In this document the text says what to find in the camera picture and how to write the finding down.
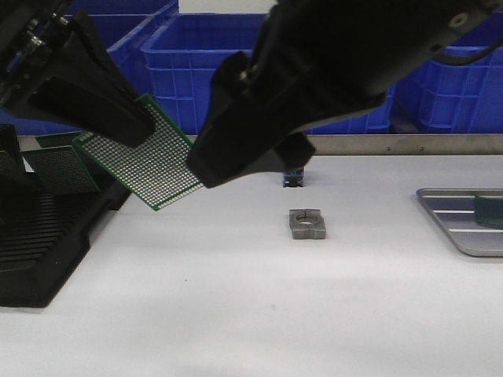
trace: white table surface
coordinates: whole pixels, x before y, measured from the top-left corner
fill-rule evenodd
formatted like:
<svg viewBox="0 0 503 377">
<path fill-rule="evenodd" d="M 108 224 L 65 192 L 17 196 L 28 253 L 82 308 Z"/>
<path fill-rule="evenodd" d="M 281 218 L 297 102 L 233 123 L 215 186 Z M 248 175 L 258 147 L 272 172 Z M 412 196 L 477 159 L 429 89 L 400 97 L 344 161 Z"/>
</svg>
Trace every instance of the white table surface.
<svg viewBox="0 0 503 377">
<path fill-rule="evenodd" d="M 306 184 L 131 198 L 48 308 L 0 309 L 0 375 L 503 375 L 503 260 L 457 252 L 415 197 L 501 188 L 503 156 L 317 157 Z M 328 239 L 293 240 L 295 208 Z"/>
</svg>

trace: robotic arm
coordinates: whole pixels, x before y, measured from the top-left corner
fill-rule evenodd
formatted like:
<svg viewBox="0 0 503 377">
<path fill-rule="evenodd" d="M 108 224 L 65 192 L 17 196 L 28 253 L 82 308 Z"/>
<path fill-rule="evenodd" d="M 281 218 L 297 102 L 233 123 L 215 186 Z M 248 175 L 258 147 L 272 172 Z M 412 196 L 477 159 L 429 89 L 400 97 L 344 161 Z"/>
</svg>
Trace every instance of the robotic arm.
<svg viewBox="0 0 503 377">
<path fill-rule="evenodd" d="M 0 106 L 138 146 L 152 132 L 137 94 L 72 0 L 0 0 Z M 302 131 L 364 115 L 387 88 L 503 6 L 503 0 L 278 0 L 252 57 L 212 80 L 188 165 L 207 186 L 303 167 Z"/>
</svg>

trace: white work surface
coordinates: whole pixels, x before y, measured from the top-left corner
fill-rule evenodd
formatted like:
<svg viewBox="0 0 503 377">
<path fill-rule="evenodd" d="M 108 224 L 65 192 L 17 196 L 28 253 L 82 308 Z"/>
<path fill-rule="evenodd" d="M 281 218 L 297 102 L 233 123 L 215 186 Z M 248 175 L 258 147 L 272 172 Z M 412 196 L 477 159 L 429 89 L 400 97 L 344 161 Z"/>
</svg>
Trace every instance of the white work surface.
<svg viewBox="0 0 503 377">
<path fill-rule="evenodd" d="M 458 253 L 415 196 L 501 188 L 503 156 L 317 157 L 306 185 L 131 198 L 47 309 L 0 309 L 0 375 L 503 375 L 503 260 Z M 328 239 L 293 240 L 296 208 Z"/>
</svg>

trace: metal tray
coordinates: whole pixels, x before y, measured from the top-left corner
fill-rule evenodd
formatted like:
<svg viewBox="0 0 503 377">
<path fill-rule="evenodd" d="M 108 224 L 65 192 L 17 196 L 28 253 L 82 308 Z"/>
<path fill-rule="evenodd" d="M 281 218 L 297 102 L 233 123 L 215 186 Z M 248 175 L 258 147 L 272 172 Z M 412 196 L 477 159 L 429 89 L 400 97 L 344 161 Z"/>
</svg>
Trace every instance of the metal tray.
<svg viewBox="0 0 503 377">
<path fill-rule="evenodd" d="M 503 198 L 503 189 L 424 188 L 417 192 L 421 205 L 456 247 L 472 257 L 503 257 L 503 230 L 475 221 L 475 196 Z"/>
</svg>

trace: perforated prototype board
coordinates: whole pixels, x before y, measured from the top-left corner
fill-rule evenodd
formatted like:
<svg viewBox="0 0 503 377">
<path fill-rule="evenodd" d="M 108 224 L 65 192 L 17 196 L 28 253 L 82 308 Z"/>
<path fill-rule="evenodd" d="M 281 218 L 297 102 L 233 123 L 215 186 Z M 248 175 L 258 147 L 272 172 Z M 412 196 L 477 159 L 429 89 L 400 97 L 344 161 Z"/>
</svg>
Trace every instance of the perforated prototype board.
<svg viewBox="0 0 503 377">
<path fill-rule="evenodd" d="M 189 139 L 148 95 L 138 99 L 152 116 L 156 132 L 137 148 L 93 133 L 74 144 L 128 187 L 153 210 L 160 210 L 203 187 L 186 166 Z"/>
</svg>

